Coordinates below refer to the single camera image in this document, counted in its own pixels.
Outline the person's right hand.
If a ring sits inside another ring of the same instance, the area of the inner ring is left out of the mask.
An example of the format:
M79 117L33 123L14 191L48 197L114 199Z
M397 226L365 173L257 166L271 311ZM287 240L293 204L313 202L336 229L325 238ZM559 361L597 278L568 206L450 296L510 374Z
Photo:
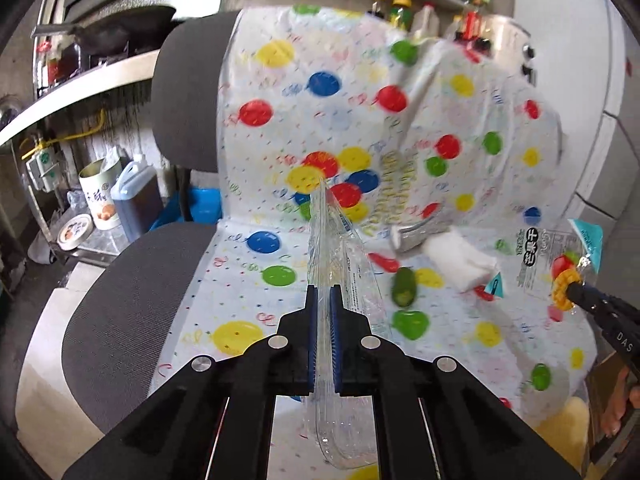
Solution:
M629 373L629 368L623 366L617 375L614 390L608 398L608 405L601 418L601 429L605 437L614 437L620 431L622 418L627 411L627 403L630 403L633 408L639 407L639 386L631 387L628 384Z

